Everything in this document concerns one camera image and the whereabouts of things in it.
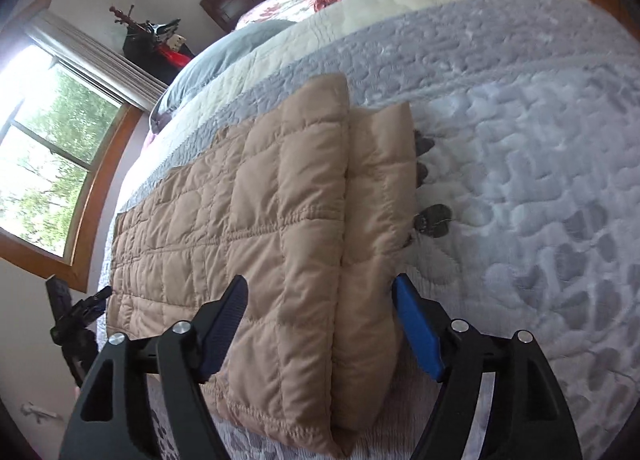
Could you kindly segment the beige quilted down jacket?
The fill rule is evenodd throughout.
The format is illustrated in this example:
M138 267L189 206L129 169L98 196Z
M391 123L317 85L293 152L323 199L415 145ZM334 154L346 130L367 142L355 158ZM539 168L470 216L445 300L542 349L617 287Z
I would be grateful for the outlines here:
M400 347L390 285L416 207L405 103L352 106L341 75L220 130L115 220L106 327L158 335L242 276L248 303L209 410L345 457L374 422Z

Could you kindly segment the white window curtain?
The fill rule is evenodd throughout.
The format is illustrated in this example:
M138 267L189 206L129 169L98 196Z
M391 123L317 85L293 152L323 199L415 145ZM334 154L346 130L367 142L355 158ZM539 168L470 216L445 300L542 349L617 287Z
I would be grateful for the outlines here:
M61 17L43 10L24 30L43 49L100 83L127 103L150 112L166 84L94 40Z

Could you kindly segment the grey-blue pillow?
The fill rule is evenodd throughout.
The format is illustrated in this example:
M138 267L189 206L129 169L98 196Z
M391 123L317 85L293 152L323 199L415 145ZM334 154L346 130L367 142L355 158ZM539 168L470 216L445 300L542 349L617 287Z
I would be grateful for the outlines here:
M157 135L166 127L175 112L195 98L209 82L221 75L236 61L250 54L281 31L294 25L289 20L267 20L250 24L220 38L196 55L160 95L149 116L149 127Z

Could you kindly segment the grey floral quilted bedspread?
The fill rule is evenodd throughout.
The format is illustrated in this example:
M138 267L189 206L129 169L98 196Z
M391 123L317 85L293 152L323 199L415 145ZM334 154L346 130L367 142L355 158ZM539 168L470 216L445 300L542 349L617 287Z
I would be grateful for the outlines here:
M277 34L183 104L127 173L115 220L232 125L307 81L352 106L405 103L416 212L397 273L478 330L533 333L597 459L639 400L639 46L587 0L343 0ZM345 457L212 417L235 459L400 459L437 388L400 329L382 408Z

